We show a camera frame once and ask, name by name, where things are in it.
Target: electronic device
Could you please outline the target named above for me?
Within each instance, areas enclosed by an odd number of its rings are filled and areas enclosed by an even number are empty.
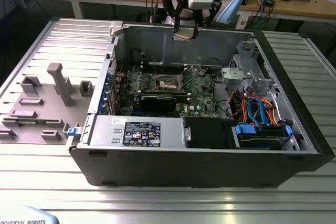
[[[276,187],[334,158],[320,116],[333,100],[319,95],[332,95],[335,70],[313,44],[173,29],[50,21],[0,87],[0,143],[66,145],[89,183],[110,186]],[[291,59],[303,50],[314,68]],[[328,83],[298,80],[307,69]]]
[[[172,30],[112,22],[88,117],[67,132],[89,183],[276,187],[334,158],[262,32]]]

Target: blue latch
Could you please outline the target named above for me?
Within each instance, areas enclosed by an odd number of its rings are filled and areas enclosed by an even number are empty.
[[[236,133],[238,134],[257,134],[254,125],[250,124],[238,124],[236,127]]]
[[[68,136],[80,136],[82,133],[82,127],[73,127],[68,129]]]
[[[293,130],[290,126],[286,126],[286,131],[288,133],[289,136],[292,136],[293,135]]]

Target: slatted metal surface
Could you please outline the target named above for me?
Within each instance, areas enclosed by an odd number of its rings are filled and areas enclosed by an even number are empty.
[[[295,61],[280,50],[282,62]],[[312,51],[300,51],[301,57],[319,62]],[[332,95],[321,97],[318,91],[310,95],[310,89],[298,88],[310,106],[316,106],[314,98],[333,102],[328,99]],[[320,127],[328,127],[326,118],[328,122],[334,117],[316,117]],[[331,132],[327,140],[336,151],[334,138]],[[37,207],[66,224],[335,223],[335,185],[336,162],[332,161],[314,173],[296,175],[277,189],[97,187],[87,183],[64,146],[0,145],[0,202]]]
[[[336,145],[336,72],[310,40],[264,32],[287,75],[331,146]]]
[[[54,83],[47,68],[51,62],[63,65],[62,74],[69,77],[71,84],[79,85],[85,79],[95,86],[106,49],[111,43],[111,22],[61,19],[49,23],[41,42],[28,53],[26,64],[0,97],[0,121],[12,109],[20,96],[19,85],[25,76],[37,76],[42,84]]]

